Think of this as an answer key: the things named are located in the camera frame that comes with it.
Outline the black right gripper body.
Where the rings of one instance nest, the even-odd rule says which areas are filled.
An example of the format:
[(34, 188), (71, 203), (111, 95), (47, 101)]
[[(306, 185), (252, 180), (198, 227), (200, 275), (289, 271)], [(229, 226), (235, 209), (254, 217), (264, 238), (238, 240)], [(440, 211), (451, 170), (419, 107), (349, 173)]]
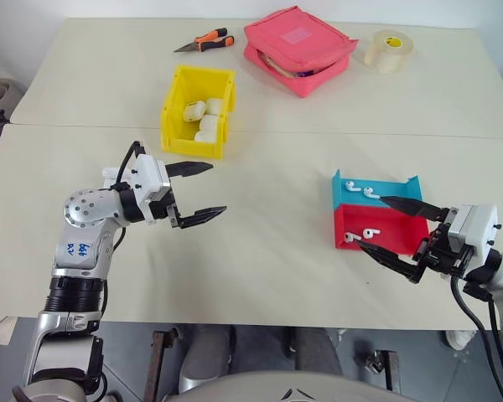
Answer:
[(419, 250), (413, 256), (417, 262), (416, 276), (422, 276), (426, 269), (450, 276), (464, 276), (473, 257), (473, 247), (456, 235), (449, 235), (453, 223), (463, 223), (461, 218), (459, 209), (448, 209), (444, 221), (421, 241)]

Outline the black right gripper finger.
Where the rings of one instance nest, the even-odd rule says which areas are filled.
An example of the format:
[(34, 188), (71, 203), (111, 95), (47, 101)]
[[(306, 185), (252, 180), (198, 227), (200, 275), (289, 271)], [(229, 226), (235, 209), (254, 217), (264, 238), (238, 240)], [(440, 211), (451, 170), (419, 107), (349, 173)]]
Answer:
[(401, 260), (398, 254), (380, 247), (379, 245), (373, 245), (362, 240), (357, 240), (356, 244), (379, 265), (404, 276), (411, 283), (417, 284), (420, 282), (424, 272), (423, 267)]
[(409, 216), (423, 217), (430, 221), (444, 221), (449, 210), (414, 198), (384, 196), (380, 200), (389, 207)]

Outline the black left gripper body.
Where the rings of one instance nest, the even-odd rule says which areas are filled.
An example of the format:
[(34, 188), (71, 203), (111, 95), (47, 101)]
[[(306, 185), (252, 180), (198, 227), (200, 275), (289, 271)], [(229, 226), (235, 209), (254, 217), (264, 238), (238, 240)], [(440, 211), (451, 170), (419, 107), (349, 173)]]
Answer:
[(159, 201), (150, 202), (149, 209), (155, 220), (168, 218), (173, 228), (183, 228), (183, 221), (172, 190), (169, 190)]

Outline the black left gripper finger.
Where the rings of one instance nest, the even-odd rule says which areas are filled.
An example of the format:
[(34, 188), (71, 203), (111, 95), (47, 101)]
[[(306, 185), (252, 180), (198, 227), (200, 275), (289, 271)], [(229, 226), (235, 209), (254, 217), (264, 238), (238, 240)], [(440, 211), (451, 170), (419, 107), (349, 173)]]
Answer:
[(184, 161), (165, 165), (165, 170), (169, 178), (172, 177), (190, 177), (213, 168), (213, 165), (207, 162)]
[(227, 209), (226, 206), (212, 207), (195, 211), (192, 215), (182, 217), (175, 204), (170, 206), (170, 223), (173, 228), (188, 229), (204, 224), (219, 216)]

